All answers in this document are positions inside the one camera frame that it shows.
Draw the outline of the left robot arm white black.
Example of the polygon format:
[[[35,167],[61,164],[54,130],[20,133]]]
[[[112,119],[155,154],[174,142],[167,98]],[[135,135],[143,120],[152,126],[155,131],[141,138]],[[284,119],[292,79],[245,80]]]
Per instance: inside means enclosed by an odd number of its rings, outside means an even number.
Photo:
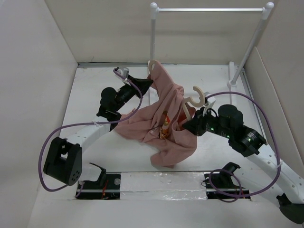
[[[94,120],[83,123],[83,128],[66,137],[50,136],[45,143],[49,143],[46,160],[38,163],[39,177],[43,174],[56,179],[64,187],[75,183],[84,185],[86,181],[95,188],[101,188],[106,182],[106,170],[96,164],[83,164],[83,152],[95,141],[111,132],[120,122],[131,118],[134,113],[122,117],[119,110],[134,96],[142,99],[153,84],[151,79],[139,79],[128,76],[124,85],[115,90],[107,87],[101,92],[100,107]]]

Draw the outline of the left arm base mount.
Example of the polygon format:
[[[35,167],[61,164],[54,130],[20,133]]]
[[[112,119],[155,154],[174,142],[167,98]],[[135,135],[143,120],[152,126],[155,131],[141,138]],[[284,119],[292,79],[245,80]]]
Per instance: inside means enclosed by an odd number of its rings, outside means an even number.
[[[105,168],[89,163],[82,169],[75,198],[78,200],[119,200],[120,186],[120,172],[107,172]]]

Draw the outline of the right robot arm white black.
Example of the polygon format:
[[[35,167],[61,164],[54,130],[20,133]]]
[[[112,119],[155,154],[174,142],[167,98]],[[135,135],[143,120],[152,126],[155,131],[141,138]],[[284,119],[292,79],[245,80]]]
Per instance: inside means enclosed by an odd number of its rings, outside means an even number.
[[[205,132],[228,139],[229,146],[262,169],[272,184],[279,190],[276,199],[281,213],[296,224],[304,222],[304,180],[292,170],[266,139],[256,130],[244,125],[243,114],[233,105],[219,107],[217,115],[213,109],[202,107],[183,124],[183,128],[195,136]]]

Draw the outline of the pink t-shirt with pixel print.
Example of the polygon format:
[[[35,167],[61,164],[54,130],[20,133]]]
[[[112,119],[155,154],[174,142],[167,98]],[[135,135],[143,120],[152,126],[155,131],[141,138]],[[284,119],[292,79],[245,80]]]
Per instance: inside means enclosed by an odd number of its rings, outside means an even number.
[[[148,78],[153,80],[158,101],[152,105],[123,114],[115,131],[120,136],[155,147],[150,157],[155,167],[173,168],[190,157],[197,148],[197,137],[182,126],[187,121],[182,106],[184,88],[170,77],[159,61],[153,61]]]

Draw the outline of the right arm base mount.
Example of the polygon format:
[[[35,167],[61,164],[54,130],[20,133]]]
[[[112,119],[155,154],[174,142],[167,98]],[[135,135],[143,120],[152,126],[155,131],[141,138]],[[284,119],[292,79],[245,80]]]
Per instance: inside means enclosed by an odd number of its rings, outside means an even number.
[[[204,173],[205,180],[201,181],[201,186],[206,188],[207,199],[217,199],[223,202],[234,202],[236,199],[231,196],[226,196],[220,194],[209,183],[209,172]],[[235,179],[224,171],[216,171],[211,176],[212,183],[219,188],[221,191],[224,191],[228,194],[239,195],[239,194],[249,194],[249,190],[246,188],[240,188],[237,184],[234,184]]]

